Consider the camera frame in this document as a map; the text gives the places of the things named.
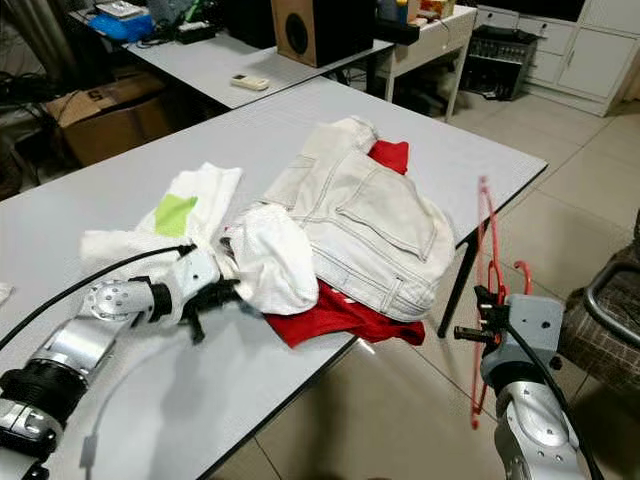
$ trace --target fabric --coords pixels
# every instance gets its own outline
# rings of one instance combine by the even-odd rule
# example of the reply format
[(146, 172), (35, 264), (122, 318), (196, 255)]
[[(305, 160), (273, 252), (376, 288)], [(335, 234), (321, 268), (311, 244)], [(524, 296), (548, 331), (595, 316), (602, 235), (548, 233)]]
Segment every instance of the fabric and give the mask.
[(2, 305), (7, 298), (9, 298), (9, 295), (11, 295), (11, 290), (13, 290), (13, 287), (11, 287), (10, 285), (7, 285), (6, 283), (0, 283), (0, 305)]
[[(634, 241), (609, 262), (624, 261), (640, 267), (640, 212)], [(640, 334), (640, 275), (619, 273), (598, 294), (598, 303), (620, 324)], [(598, 323), (584, 304), (584, 288), (567, 299), (558, 352), (595, 377), (640, 418), (640, 351)]]
[(291, 315), (318, 301), (307, 236), (279, 205), (241, 215), (225, 232), (241, 282), (236, 292), (263, 313)]
[[(210, 163), (195, 171), (181, 172), (158, 207), (142, 219), (135, 231), (85, 232), (80, 241), (83, 272), (91, 274), (149, 250), (196, 243), (215, 256), (225, 278), (235, 278), (233, 262), (212, 242), (241, 176), (239, 168), (227, 170)], [(118, 269), (111, 278), (124, 280), (144, 274), (157, 279), (176, 258), (177, 253), (149, 257)]]
[[(181, 172), (171, 182), (158, 207), (142, 219), (136, 231), (188, 236), (198, 247), (210, 249), (241, 177), (240, 168), (227, 170), (210, 163), (204, 163), (195, 171)], [(184, 216), (186, 224), (182, 227)]]
[[(409, 160), (409, 144), (379, 140), (369, 155), (381, 165), (405, 173)], [(298, 315), (266, 315), (269, 325), (291, 348), (313, 337), (326, 333), (347, 331), (369, 342), (392, 337), (401, 338), (412, 345), (421, 345), (425, 331), (422, 322), (396, 322), (355, 302), (343, 293), (318, 282), (318, 304)]]
[(318, 278), (394, 320), (417, 321), (453, 260), (453, 233), (410, 179), (367, 156), (376, 140), (355, 117), (318, 126), (263, 201), (285, 207), (307, 234)]

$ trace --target tiled floor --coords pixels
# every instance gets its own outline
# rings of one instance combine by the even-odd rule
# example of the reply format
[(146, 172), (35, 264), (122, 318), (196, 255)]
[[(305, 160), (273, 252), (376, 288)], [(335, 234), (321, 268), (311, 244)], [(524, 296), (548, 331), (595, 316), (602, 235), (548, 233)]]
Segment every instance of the tiled floor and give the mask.
[[(453, 125), (549, 162), (500, 214), (502, 254), (505, 264), (530, 262), (537, 293), (566, 298), (631, 239), (640, 208), (640, 105), (603, 119), (534, 96), (511, 103), (463, 96), (466, 108)], [(517, 284), (519, 274), (505, 269)], [(504, 478), (494, 420), (485, 415), (478, 431), (469, 428), (472, 350), (435, 336), (452, 284), (453, 273), (443, 281), (423, 346), (358, 344), (212, 478)], [(474, 318), (470, 287), (458, 324)], [(606, 478), (640, 478), (640, 424), (569, 362), (558, 380)]]

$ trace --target blue container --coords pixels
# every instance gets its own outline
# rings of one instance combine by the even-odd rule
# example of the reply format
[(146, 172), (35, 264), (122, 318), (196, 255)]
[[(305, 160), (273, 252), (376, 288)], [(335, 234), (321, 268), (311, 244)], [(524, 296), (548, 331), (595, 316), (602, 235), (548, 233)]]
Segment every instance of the blue container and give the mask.
[(89, 20), (89, 26), (113, 40), (128, 43), (135, 43), (153, 32), (149, 14), (119, 20), (101, 13)]

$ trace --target white desk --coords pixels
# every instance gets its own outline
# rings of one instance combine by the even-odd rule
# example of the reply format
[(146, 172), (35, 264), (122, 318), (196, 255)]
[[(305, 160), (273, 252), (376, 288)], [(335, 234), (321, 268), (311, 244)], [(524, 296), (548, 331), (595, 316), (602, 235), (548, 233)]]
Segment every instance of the white desk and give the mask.
[[(70, 15), (87, 23), (87, 18), (90, 18), (85, 15), (87, 11), (80, 10)], [(320, 68), (278, 55), (275, 47), (259, 50), (224, 32), (215, 38), (190, 45), (177, 42), (150, 48), (130, 45), (128, 51), (233, 109), (339, 69), (355, 60), (390, 50), (392, 46), (389, 42), (374, 40), (373, 48)], [(269, 88), (254, 92), (231, 86), (231, 77), (239, 73), (268, 78)]]
[[(180, 170), (204, 161), (242, 167), (232, 217), (294, 158), (314, 124), (351, 114), (373, 121), (383, 138), (409, 142), (409, 175), (451, 219), (458, 240), (476, 227), (478, 176), (489, 176), (501, 206), (545, 167), (524, 153), (315, 79), (0, 203), (0, 279), (16, 286), (0, 307), (0, 335), (78, 279), (78, 239), (85, 230), (133, 228)], [(63, 303), (28, 327), (0, 355), (0, 371), (22, 366), (71, 307)], [(197, 477), (351, 341), (332, 334), (290, 350), (263, 320), (233, 306), (202, 320), (207, 338), (198, 347), (187, 346), (186, 331), (180, 338), (121, 342), (71, 416), (49, 461), (52, 478), (84, 478), (82, 441), (106, 392), (149, 349), (164, 345), (162, 354), (133, 370), (105, 409), (94, 480)]]
[(443, 21), (429, 23), (420, 29), (417, 42), (404, 46), (396, 45), (393, 53), (380, 67), (381, 76), (387, 79), (385, 98), (393, 100), (395, 79), (414, 68), (425, 65), (447, 53), (458, 51), (455, 82), (449, 94), (446, 121), (451, 119), (458, 95), (458, 85), (462, 76), (464, 60), (467, 56), (469, 40), (473, 33), (476, 9), (456, 5), (453, 15)]

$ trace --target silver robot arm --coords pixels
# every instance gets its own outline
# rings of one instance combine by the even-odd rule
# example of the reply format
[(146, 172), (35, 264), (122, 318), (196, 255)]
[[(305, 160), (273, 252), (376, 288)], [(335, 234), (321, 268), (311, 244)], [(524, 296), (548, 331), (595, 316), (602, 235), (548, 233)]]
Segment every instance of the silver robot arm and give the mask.
[(194, 342), (201, 340), (197, 309), (235, 298), (230, 285), (217, 286), (220, 279), (215, 260), (195, 249), (157, 283), (140, 277), (90, 287), (78, 314), (22, 369), (0, 378), (0, 480), (48, 478), (41, 465), (60, 443), (67, 419), (111, 358), (119, 335), (186, 319), (195, 330)]
[(579, 442), (566, 412), (510, 328), (544, 365), (556, 354), (563, 306), (549, 298), (511, 295), (505, 305), (484, 287), (476, 287), (483, 330), (456, 327), (455, 338), (487, 346), (480, 373), (497, 396), (494, 440), (507, 479), (574, 480), (586, 478), (578, 467)]

